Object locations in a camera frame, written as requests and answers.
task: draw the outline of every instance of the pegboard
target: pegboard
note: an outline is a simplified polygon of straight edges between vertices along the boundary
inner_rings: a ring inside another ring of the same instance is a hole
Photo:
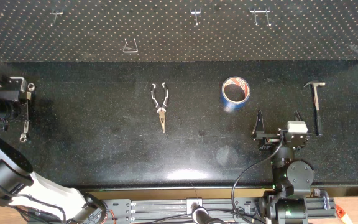
[[[269,9],[270,25],[250,9]],[[123,52],[125,38],[138,52]],[[0,0],[0,58],[358,59],[358,0]]]

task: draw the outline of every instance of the blue tape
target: blue tape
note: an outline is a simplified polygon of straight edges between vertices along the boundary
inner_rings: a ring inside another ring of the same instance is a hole
[[[245,96],[242,101],[232,101],[226,96],[224,89],[225,89],[225,87],[227,87],[229,85],[237,85],[237,86],[241,87],[241,89],[244,91],[244,96]],[[246,102],[250,96],[250,88],[249,88],[247,81],[245,81],[243,78],[230,77],[226,81],[223,82],[221,94],[222,94],[222,101],[223,101],[223,106],[225,107],[225,110],[231,111],[231,110],[242,108],[246,104]]]

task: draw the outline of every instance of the black granite surface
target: black granite surface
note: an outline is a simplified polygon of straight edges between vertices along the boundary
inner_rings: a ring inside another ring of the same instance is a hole
[[[265,129],[284,128],[299,110],[314,132],[310,80],[319,89],[324,135],[296,157],[312,163],[315,185],[358,185],[358,61],[39,62],[9,64],[37,86],[30,141],[22,124],[0,136],[40,175],[80,189],[230,186],[268,156],[250,139],[258,109]],[[219,84],[230,76],[250,85],[246,106],[226,113]],[[166,134],[150,97],[151,84],[170,102]],[[266,163],[242,185],[272,182]]]

